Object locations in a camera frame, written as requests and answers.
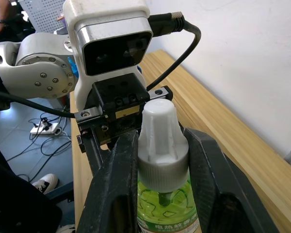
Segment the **wooden surface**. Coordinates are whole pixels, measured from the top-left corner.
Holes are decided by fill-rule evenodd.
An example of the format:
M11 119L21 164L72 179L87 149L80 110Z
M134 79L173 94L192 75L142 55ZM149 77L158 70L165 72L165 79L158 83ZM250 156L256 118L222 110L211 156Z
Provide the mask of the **wooden surface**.
M173 59L159 50L145 56L140 66L150 83L172 63ZM173 102L181 124L214 137L223 152L247 175L280 232L291 233L291 166L182 67L172 72L162 85L174 92ZM71 111L76 111L73 98ZM78 128L72 120L76 224L92 178L86 155L80 152L77 134Z

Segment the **sneaker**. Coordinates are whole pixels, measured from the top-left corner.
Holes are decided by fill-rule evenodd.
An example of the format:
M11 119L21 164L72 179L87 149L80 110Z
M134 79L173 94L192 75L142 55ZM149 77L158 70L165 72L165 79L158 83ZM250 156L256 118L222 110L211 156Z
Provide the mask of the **sneaker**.
M66 225L64 227L61 227L57 230L56 233L75 233L76 232L76 226L73 225Z
M41 193L46 194L52 191L58 182L58 178L54 174L47 174L32 185L36 187Z

